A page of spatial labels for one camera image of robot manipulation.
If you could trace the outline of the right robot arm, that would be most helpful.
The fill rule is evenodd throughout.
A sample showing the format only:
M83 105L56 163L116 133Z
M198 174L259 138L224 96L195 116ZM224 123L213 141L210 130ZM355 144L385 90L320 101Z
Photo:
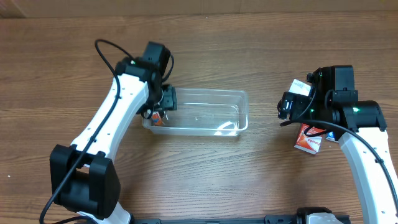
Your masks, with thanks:
M320 67L308 73L307 96L284 92L278 102L282 126L306 124L333 132L350 166L365 223L397 223L397 174L379 104L359 100L351 65Z

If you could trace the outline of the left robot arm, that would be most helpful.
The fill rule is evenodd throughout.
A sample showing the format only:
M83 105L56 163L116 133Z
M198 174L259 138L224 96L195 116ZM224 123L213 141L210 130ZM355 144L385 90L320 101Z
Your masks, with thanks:
M163 116L177 109L175 88L168 84L174 56L163 44L149 42L142 56L130 53L112 66L113 83L98 111L69 146L57 144L50 155L52 196L39 222L52 204L77 215L84 223L134 223L132 213L119 202L121 183L114 160L130 122Z

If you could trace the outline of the white and blue box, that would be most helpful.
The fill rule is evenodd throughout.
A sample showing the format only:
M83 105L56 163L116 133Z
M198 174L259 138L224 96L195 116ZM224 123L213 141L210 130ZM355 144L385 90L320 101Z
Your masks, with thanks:
M289 93L295 93L303 96L308 96L311 91L311 86L301 82L298 79L294 79L290 88L289 88Z

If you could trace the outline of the orange tube white cap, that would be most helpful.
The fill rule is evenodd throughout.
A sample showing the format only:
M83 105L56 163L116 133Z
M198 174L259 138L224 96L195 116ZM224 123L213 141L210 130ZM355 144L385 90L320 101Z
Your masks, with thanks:
M153 112L151 116L151 120L153 122L154 126L163 126L163 115L164 113L162 111L155 111Z

